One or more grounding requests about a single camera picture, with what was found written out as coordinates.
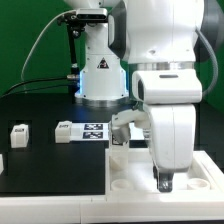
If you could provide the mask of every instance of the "white base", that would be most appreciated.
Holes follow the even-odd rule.
[[[156,190],[148,149],[130,150],[129,161],[126,171],[112,171],[107,150],[106,195],[1,198],[1,223],[224,220],[224,175],[204,151],[194,152],[187,174],[174,175],[172,193]],[[187,190],[193,177],[207,180],[211,189]],[[112,191],[110,184],[120,178],[131,181],[133,190]]]

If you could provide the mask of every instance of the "black cable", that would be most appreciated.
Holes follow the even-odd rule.
[[[14,89],[16,89],[16,88],[18,88],[20,86],[24,86],[26,84],[29,84],[29,83],[34,83],[34,82],[50,82],[50,81],[59,81],[59,80],[67,80],[67,76],[62,76],[62,77],[58,77],[58,78],[32,79],[32,80],[28,80],[28,81],[25,81],[25,82],[21,82],[21,83],[18,83],[16,85],[12,86],[7,91],[5,91],[3,93],[3,96],[9,94],[10,92],[12,92],[12,90],[14,90]]]
[[[10,95],[14,95],[14,94],[18,94],[18,93],[25,93],[25,92],[31,92],[31,91],[38,91],[38,90],[43,90],[43,89],[53,89],[53,88],[58,88],[58,87],[69,87],[71,85],[69,84],[61,84],[61,85],[55,85],[55,86],[47,86],[47,87],[41,87],[41,88],[34,88],[34,89],[27,89],[27,90],[21,90],[21,91],[17,91],[17,92],[13,92],[13,93],[7,93],[7,94],[3,94],[0,99],[6,97],[6,96],[10,96]]]

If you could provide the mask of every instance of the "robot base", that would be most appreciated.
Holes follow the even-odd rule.
[[[91,107],[115,107],[123,104],[130,104],[129,97],[123,97],[116,100],[90,100],[75,95],[75,103]]]

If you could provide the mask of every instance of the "white block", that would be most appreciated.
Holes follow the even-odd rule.
[[[29,127],[26,124],[15,125],[10,134],[12,148],[24,148],[29,140]]]
[[[3,172],[4,167],[3,167],[3,158],[2,155],[0,154],[0,174]]]
[[[69,143],[71,135],[72,122],[63,121],[59,122],[55,129],[55,142],[56,143]]]

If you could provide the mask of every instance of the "white box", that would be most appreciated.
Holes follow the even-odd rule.
[[[27,147],[29,140],[29,126],[26,124],[15,125],[10,134],[12,148]]]

